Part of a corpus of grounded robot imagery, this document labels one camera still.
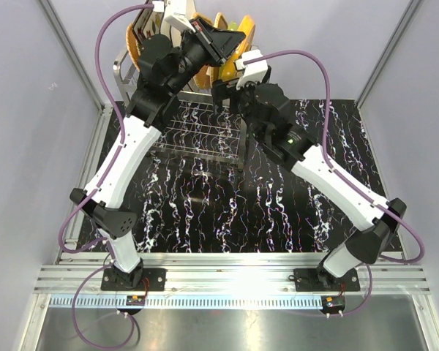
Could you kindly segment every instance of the white wall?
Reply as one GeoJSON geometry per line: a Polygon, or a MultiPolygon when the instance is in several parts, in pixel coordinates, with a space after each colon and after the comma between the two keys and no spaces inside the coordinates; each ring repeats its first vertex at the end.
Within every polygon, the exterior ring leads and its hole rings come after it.
{"type": "Polygon", "coordinates": [[[97,112],[35,0],[0,0],[0,351],[57,247],[97,112]]]}
{"type": "MultiPolygon", "coordinates": [[[[94,42],[103,23],[115,12],[139,4],[137,0],[52,0],[100,96],[94,69],[94,42]]],[[[356,99],[381,55],[408,0],[195,0],[197,11],[212,20],[223,12],[240,22],[251,15],[257,23],[255,44],[264,53],[298,48],[308,50],[326,65],[334,99],[356,99]]],[[[135,18],[116,21],[102,44],[102,69],[111,91],[120,99],[112,64],[125,45],[125,31],[135,18]]],[[[271,62],[272,80],[291,98],[322,98],[318,68],[305,59],[277,58],[271,62]]]]}
{"type": "Polygon", "coordinates": [[[422,264],[439,312],[439,0],[422,5],[362,116],[389,194],[406,201],[426,244],[422,264]]]}

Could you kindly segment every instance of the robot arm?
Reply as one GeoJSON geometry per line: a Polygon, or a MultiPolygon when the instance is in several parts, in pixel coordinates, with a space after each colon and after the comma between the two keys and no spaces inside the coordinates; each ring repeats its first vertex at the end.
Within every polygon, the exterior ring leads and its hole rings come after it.
{"type": "Polygon", "coordinates": [[[116,258],[114,271],[132,287],[140,283],[143,262],[132,238],[137,216],[122,206],[128,184],[146,152],[177,112],[180,90],[203,66],[218,67],[226,62],[245,38],[242,32],[221,31],[202,18],[186,22],[179,9],[172,8],[175,3],[177,1],[172,1],[171,8],[167,7],[166,15],[178,28],[184,29],[181,46],[174,48],[161,34],[143,42],[143,53],[138,60],[140,77],[124,119],[124,144],[121,145],[119,134],[93,179],[84,189],[73,189],[70,195],[75,204],[85,200],[86,195],[97,188],[114,154],[119,152],[101,188],[83,211],[94,220],[100,234],[109,240],[116,258]]]}
{"type": "Polygon", "coordinates": [[[328,254],[318,266],[318,278],[325,288],[361,263],[372,264],[395,234],[398,223],[376,205],[402,217],[406,205],[400,199],[388,201],[375,194],[334,160],[331,167],[323,158],[322,146],[296,124],[290,100],[276,84],[267,83],[270,67],[265,61],[244,64],[261,57],[259,50],[245,53],[236,62],[243,75],[229,82],[217,81],[214,101],[230,98],[233,113],[240,113],[247,128],[261,144],[267,157],[318,188],[340,207],[357,231],[328,254]],[[367,193],[368,203],[334,171],[340,171],[352,185],[367,193]]]}

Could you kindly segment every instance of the white bracket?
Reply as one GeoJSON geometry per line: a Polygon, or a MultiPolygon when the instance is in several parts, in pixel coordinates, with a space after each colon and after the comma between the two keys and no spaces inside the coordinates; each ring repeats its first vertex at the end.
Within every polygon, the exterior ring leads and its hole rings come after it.
{"type": "Polygon", "coordinates": [[[262,83],[263,78],[269,70],[266,60],[255,62],[254,64],[244,64],[245,61],[258,59],[262,56],[262,53],[258,49],[246,51],[241,55],[239,60],[234,62],[236,65],[236,70],[243,71],[242,76],[239,78],[239,81],[236,85],[237,90],[243,88],[248,82],[262,83]]]}
{"type": "Polygon", "coordinates": [[[186,13],[187,0],[168,0],[164,20],[180,32],[190,31],[195,33],[196,30],[189,20],[187,20],[186,13]]]}
{"type": "Polygon", "coordinates": [[[153,11],[155,12],[164,12],[164,1],[155,0],[153,1],[153,11]]]}

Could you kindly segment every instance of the black mounting plate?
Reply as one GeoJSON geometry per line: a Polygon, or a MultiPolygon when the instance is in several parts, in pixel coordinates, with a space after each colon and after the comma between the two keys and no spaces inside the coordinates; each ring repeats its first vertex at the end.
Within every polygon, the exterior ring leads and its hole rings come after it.
{"type": "Polygon", "coordinates": [[[137,287],[128,287],[127,283],[115,275],[113,268],[104,270],[102,276],[102,291],[145,291],[143,279],[148,278],[148,291],[164,291],[166,283],[166,271],[164,268],[144,268],[142,279],[137,287]]]}
{"type": "Polygon", "coordinates": [[[325,289],[317,278],[317,270],[315,268],[296,268],[290,280],[294,281],[296,292],[300,293],[317,293],[332,292],[339,293],[342,289],[342,283],[345,283],[345,291],[360,291],[358,274],[356,269],[349,270],[339,282],[333,283],[329,289],[325,289]]]}

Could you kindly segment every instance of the cable connector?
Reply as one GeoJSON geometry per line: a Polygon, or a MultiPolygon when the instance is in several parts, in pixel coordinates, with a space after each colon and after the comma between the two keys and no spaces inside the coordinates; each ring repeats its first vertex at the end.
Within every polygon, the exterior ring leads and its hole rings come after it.
{"type": "Polygon", "coordinates": [[[164,12],[164,2],[163,1],[154,0],[153,5],[154,5],[153,11],[164,12]]]}

